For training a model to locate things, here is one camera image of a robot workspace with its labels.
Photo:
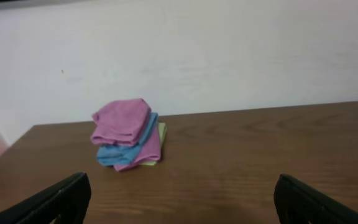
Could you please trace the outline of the purple microfiber cloth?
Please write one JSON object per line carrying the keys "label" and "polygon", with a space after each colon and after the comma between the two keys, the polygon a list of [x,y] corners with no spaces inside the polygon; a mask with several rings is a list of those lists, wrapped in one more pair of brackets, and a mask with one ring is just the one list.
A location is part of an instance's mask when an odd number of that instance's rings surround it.
{"label": "purple microfiber cloth", "polygon": [[140,139],[151,114],[142,98],[112,101],[92,115],[96,129],[91,135],[95,145],[133,146]]}

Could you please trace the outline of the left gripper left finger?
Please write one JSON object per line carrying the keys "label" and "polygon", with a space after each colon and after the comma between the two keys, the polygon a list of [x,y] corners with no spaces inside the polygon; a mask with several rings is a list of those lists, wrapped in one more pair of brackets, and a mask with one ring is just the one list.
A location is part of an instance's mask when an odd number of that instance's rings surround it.
{"label": "left gripper left finger", "polygon": [[77,172],[0,212],[0,224],[82,224],[91,199],[84,172]]}

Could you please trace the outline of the folded blue cloth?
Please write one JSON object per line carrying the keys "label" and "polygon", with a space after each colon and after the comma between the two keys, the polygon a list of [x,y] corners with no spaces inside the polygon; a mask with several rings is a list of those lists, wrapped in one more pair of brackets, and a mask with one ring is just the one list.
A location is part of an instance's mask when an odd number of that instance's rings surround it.
{"label": "folded blue cloth", "polygon": [[141,152],[147,143],[158,122],[158,113],[151,112],[149,121],[134,146],[105,145],[99,148],[96,158],[103,166],[129,165]]}

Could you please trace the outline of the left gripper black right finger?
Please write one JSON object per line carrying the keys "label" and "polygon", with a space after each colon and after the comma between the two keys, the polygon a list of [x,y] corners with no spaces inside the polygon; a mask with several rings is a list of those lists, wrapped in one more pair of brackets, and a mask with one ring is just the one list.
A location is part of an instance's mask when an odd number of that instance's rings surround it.
{"label": "left gripper black right finger", "polygon": [[273,200],[281,224],[358,224],[358,213],[288,175],[280,175]]}

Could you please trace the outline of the folded pink cloth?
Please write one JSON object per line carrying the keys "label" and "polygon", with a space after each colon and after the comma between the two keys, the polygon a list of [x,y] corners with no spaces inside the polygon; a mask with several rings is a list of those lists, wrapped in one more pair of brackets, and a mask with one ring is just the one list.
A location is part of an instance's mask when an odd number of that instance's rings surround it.
{"label": "folded pink cloth", "polygon": [[135,166],[141,165],[149,156],[160,150],[160,139],[158,125],[149,137],[149,140],[144,144],[137,157],[129,165],[114,165],[114,169],[118,172],[128,170]]}

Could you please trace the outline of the folded green cloth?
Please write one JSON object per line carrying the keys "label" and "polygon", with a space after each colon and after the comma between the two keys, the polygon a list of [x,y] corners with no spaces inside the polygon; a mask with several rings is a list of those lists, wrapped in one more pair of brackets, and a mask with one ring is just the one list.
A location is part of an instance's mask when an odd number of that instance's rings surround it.
{"label": "folded green cloth", "polygon": [[160,150],[153,155],[149,156],[141,165],[143,166],[154,166],[156,163],[161,159],[162,156],[162,148],[165,141],[165,136],[167,133],[167,125],[166,123],[159,123],[158,124],[158,131],[159,131],[159,139],[160,139]]}

